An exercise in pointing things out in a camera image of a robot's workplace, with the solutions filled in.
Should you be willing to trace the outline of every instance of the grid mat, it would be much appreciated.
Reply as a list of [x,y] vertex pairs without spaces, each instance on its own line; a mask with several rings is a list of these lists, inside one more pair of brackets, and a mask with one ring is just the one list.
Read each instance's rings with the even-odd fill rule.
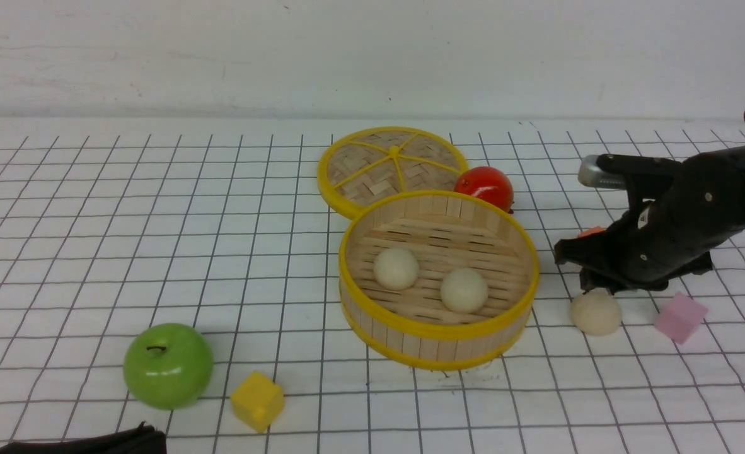
[[[541,259],[522,338],[462,373],[384,359],[344,321],[349,222],[315,179],[331,132],[0,137],[0,446],[146,421],[171,454],[745,453],[745,232],[713,251],[716,272],[620,294],[623,326],[606,338],[571,326],[577,268],[550,250],[627,207],[578,183],[581,157],[683,159],[743,144],[745,129],[433,132],[510,176]],[[676,291],[710,309],[683,346],[652,326]],[[211,385],[185,410],[148,409],[121,377],[130,340],[160,322],[214,348]],[[225,398],[252,370],[287,395],[266,434]]]

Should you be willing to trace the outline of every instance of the cream ball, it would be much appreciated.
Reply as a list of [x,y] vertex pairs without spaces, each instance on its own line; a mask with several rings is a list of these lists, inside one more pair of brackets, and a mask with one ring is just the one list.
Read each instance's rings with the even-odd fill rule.
[[473,268],[456,268],[445,275],[439,286],[439,297],[448,310],[456,313],[474,313],[487,301],[485,278]]
[[372,275],[381,287],[406,290],[418,279],[420,265],[408,249],[393,247],[379,253],[372,265]]
[[620,328],[622,308],[607,291],[592,290],[572,301],[572,323],[591,336],[607,336]]

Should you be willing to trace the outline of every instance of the yellow block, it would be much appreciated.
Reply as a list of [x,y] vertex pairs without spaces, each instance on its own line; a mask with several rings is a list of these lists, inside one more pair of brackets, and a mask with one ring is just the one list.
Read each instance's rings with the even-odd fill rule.
[[252,371],[229,396],[235,417],[259,434],[283,411],[285,400],[283,388],[259,371]]

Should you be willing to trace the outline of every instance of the steamer basket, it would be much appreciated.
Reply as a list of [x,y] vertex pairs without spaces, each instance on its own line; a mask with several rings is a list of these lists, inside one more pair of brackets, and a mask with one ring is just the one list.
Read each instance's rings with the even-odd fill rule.
[[411,127],[376,127],[332,144],[317,184],[335,212],[355,219],[381,199],[413,190],[453,190],[467,161],[450,142]]
[[[376,256],[390,247],[411,250],[420,264],[407,290],[387,290],[373,278]],[[338,261],[342,308],[355,333],[390,359],[430,370],[471,368],[510,348],[540,278],[534,245],[512,216],[445,190],[367,207],[347,228]],[[490,296],[475,313],[453,313],[439,298],[442,279],[457,267],[475,268],[488,282]]]

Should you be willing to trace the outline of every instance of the pink block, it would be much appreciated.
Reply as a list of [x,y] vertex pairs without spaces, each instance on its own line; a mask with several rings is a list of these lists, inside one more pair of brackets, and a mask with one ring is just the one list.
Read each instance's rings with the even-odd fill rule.
[[683,293],[673,296],[655,320],[655,327],[667,338],[683,344],[703,323],[709,310]]

